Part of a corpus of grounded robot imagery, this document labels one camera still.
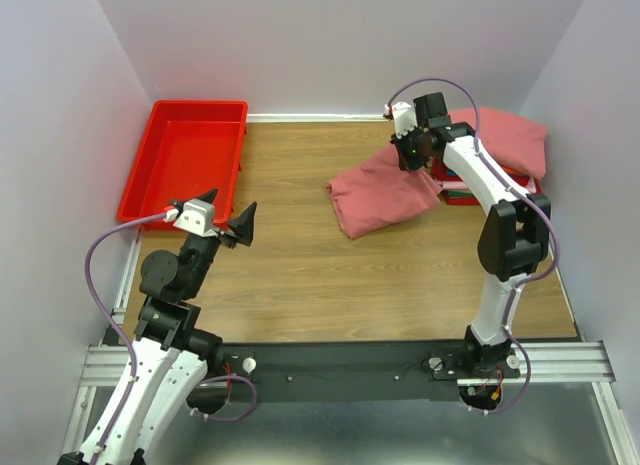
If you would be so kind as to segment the pink t-shirt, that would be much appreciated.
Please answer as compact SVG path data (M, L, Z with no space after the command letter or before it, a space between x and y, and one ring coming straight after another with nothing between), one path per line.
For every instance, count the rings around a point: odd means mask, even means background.
M401 170L389 143L331 179L326 190L342 232L354 240L436 208L442 188L424 170Z

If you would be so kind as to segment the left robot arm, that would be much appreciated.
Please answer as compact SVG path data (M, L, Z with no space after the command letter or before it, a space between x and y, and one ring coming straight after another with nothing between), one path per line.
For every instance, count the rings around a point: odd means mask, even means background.
M61 464L144 464L178 410L201 384L235 382L250 390L251 413L258 391L247 377L232 374L221 337L196 326L199 307L191 304L220 247L250 246L257 205L251 203L225 227L214 223L212 189L190 200L172 200L162 212L122 223L116 232L163 221L186 232L178 253L157 250L141 266L145 301L134 337L124 341L128 359L97 424Z

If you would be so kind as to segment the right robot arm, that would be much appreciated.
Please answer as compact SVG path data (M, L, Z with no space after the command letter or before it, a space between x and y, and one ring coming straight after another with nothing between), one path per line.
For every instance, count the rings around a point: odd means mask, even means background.
M397 102L386 112L394 124L391 141L400 169L414 172L439 158L485 212L477 244L486 273L480 306L451 362L471 376L483 376L507 359L522 290L548 255L550 201L518 185L500 168L482 145L476 126L453 122L442 94Z

